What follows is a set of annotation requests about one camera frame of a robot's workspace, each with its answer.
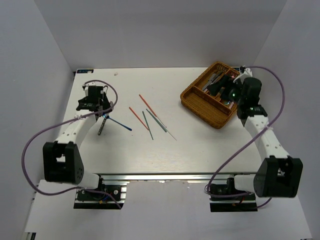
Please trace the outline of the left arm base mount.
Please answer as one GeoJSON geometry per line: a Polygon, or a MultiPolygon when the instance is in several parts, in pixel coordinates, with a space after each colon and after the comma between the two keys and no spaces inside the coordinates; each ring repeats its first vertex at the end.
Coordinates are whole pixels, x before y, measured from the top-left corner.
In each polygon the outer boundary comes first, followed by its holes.
{"type": "Polygon", "coordinates": [[[128,182],[117,180],[99,181],[94,190],[76,192],[73,208],[82,210],[120,210],[126,199],[128,182]]]}

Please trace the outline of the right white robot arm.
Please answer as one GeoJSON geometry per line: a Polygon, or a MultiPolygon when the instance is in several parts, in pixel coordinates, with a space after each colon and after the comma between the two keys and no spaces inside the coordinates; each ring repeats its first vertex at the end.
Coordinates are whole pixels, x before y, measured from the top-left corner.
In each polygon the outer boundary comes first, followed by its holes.
{"type": "Polygon", "coordinates": [[[258,150],[261,165],[255,174],[236,174],[226,187],[209,181],[205,191],[213,198],[233,200],[247,194],[264,198],[294,198],[297,195],[303,163],[294,158],[278,141],[266,110],[260,105],[262,82],[254,77],[233,79],[224,75],[207,87],[212,96],[237,105],[237,117],[250,133],[258,150]]]}

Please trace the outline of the silver patterned table knife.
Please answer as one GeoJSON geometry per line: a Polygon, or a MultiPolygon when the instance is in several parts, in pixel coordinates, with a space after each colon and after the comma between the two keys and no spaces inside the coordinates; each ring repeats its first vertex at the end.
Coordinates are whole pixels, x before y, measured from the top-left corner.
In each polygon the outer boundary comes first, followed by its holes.
{"type": "Polygon", "coordinates": [[[214,73],[208,80],[208,84],[212,84],[216,79],[218,79],[220,77],[220,75],[222,74],[222,72],[217,72],[217,73],[214,73]]]}

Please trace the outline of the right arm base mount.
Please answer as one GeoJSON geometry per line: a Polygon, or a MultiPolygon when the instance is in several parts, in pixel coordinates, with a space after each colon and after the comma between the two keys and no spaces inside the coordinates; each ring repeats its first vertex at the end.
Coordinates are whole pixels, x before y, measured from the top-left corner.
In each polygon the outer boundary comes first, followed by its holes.
{"type": "Polygon", "coordinates": [[[204,187],[209,195],[211,213],[257,212],[256,196],[246,190],[235,188],[233,176],[213,180],[204,187]]]}

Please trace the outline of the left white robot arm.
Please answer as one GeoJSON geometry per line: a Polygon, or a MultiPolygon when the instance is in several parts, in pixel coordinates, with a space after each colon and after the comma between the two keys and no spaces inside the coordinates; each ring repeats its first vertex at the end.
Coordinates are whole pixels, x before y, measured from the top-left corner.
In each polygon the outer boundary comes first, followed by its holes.
{"type": "Polygon", "coordinates": [[[89,130],[103,115],[112,112],[114,104],[107,98],[106,86],[85,85],[85,97],[78,100],[73,121],[54,142],[42,148],[44,178],[47,182],[71,184],[88,189],[94,199],[105,196],[100,176],[85,170],[79,148],[89,130]]]}

